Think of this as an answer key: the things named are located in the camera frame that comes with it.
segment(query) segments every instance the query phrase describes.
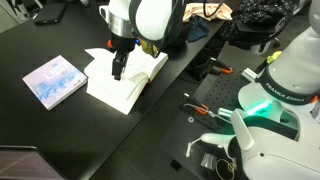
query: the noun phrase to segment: black table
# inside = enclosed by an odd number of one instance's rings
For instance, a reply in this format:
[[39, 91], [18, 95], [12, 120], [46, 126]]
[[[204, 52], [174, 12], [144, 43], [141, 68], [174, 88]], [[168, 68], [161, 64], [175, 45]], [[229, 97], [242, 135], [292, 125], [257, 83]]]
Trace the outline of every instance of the black table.
[[0, 34], [0, 144], [36, 146], [69, 179], [94, 174], [222, 25], [213, 21], [207, 37], [170, 49], [127, 116], [88, 95], [86, 86], [47, 111], [22, 78], [57, 55], [83, 71], [92, 61], [84, 49], [106, 46], [107, 24], [90, 3], [68, 4], [57, 24], [27, 21]]
[[[241, 108], [237, 94], [241, 87], [249, 83], [241, 76], [241, 72], [246, 68], [255, 70], [264, 60], [260, 56], [229, 45], [222, 49], [219, 59], [233, 68], [232, 74], [221, 74], [220, 76], [209, 74], [193, 95], [214, 113], [217, 113], [220, 107], [228, 110]], [[189, 122], [190, 117], [194, 118], [193, 123]], [[202, 167], [201, 161], [205, 153], [228, 160], [223, 149], [199, 141], [192, 146], [190, 157], [186, 157], [188, 143], [198, 139], [204, 133], [234, 134], [234, 131], [230, 124], [217, 118], [182, 111], [164, 134], [161, 147], [173, 158], [171, 165], [174, 168], [178, 169], [183, 166], [203, 180], [219, 179], [214, 172]], [[235, 179], [246, 178], [241, 170], [237, 172]], [[230, 173], [224, 177], [230, 179]]]

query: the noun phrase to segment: green light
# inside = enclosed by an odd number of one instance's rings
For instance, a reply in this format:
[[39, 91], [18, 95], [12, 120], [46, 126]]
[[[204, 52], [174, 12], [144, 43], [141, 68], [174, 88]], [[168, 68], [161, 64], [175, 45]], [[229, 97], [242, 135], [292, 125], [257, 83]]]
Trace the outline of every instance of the green light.
[[266, 107], [268, 107], [269, 106], [269, 103], [261, 103], [261, 104], [259, 104], [259, 105], [257, 105], [257, 106], [255, 106], [255, 107], [253, 107], [253, 108], [251, 108], [250, 110], [248, 110], [248, 115], [254, 115], [255, 113], [257, 113], [258, 111], [260, 111], [260, 110], [262, 110], [262, 109], [264, 109], [264, 108], [266, 108]]

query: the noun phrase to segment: floor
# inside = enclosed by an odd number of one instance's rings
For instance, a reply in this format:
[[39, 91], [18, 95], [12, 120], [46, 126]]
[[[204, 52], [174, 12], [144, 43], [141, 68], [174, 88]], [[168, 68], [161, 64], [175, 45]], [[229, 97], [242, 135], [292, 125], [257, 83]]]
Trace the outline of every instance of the floor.
[[[4, 11], [0, 1], [0, 33], [23, 20], [17, 20]], [[309, 27], [308, 10], [301, 11], [278, 36], [281, 46], [269, 49], [263, 56], [284, 49], [294, 37]], [[176, 171], [170, 167], [171, 158], [160, 148], [160, 141], [171, 122], [179, 114], [179, 103], [183, 93], [193, 94], [199, 82], [187, 74], [182, 74], [164, 93], [151, 111], [136, 126], [119, 148], [94, 174], [92, 180], [194, 180], [197, 179], [188, 170]]]

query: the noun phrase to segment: open book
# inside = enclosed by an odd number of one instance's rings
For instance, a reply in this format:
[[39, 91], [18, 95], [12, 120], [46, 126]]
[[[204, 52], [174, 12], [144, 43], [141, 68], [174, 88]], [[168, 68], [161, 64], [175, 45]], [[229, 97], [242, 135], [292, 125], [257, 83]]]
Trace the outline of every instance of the open book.
[[51, 110], [87, 82], [87, 77], [62, 56], [50, 60], [22, 79]]
[[136, 47], [129, 54], [121, 80], [114, 80], [112, 61], [115, 54], [106, 49], [86, 50], [95, 59], [84, 69], [89, 77], [87, 93], [124, 114], [128, 114], [148, 82], [151, 82], [168, 59], [160, 53], [154, 59]]

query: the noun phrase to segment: robot end effector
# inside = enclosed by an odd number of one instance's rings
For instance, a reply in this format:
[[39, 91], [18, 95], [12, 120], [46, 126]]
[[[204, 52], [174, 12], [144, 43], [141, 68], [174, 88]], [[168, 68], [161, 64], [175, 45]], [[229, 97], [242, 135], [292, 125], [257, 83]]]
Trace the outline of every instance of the robot end effector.
[[108, 23], [111, 39], [108, 48], [116, 51], [112, 75], [121, 80], [121, 74], [134, 50], [137, 38], [157, 47], [152, 52], [157, 57], [161, 48], [176, 39], [180, 33], [186, 3], [179, 0], [110, 0], [108, 6], [100, 6], [99, 12]]

